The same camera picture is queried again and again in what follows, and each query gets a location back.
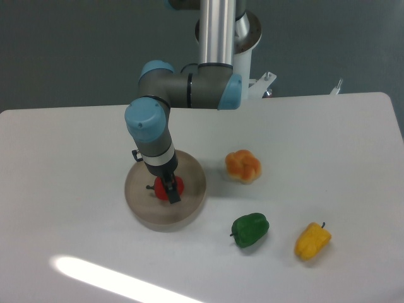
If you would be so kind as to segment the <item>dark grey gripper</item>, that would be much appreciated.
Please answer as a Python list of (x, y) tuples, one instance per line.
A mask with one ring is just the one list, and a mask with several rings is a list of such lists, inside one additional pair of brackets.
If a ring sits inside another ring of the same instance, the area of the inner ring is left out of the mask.
[(176, 153), (170, 153), (167, 160), (163, 159), (163, 155), (149, 159), (146, 156), (142, 156), (138, 150), (133, 150), (132, 154), (137, 162), (143, 162), (146, 165), (146, 168), (152, 175), (161, 177), (165, 192), (169, 198), (169, 203), (174, 204), (180, 202), (181, 196), (177, 191), (176, 175), (174, 174), (178, 166)]

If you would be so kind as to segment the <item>silver and grey robot arm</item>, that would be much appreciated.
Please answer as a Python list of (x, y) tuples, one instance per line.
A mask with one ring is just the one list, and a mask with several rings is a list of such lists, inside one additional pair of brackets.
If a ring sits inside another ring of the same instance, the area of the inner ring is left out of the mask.
[(242, 77), (234, 73), (235, 24), (246, 12), (245, 1), (167, 1), (174, 10), (198, 10), (199, 62), (196, 74), (175, 73), (173, 67), (154, 60), (143, 66), (138, 97), (124, 118), (149, 172), (158, 177), (170, 203), (181, 200), (175, 170), (177, 155), (169, 131), (173, 108), (238, 109)]

